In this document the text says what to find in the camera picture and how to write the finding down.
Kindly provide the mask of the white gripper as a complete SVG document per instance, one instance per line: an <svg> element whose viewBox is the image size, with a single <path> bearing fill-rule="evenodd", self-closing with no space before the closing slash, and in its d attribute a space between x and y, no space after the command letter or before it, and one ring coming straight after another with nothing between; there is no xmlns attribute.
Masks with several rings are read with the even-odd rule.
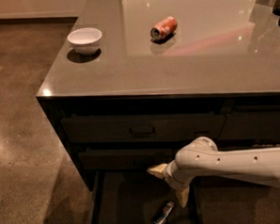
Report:
<svg viewBox="0 0 280 224"><path fill-rule="evenodd" d="M194 178L188 176L184 170L178 168L176 161L172 161L168 164L160 164L151 166L147 169L150 175L153 175L160 179L165 179L174 190L176 190L176 196L181 208L185 208L190 194L190 182Z"/></svg>

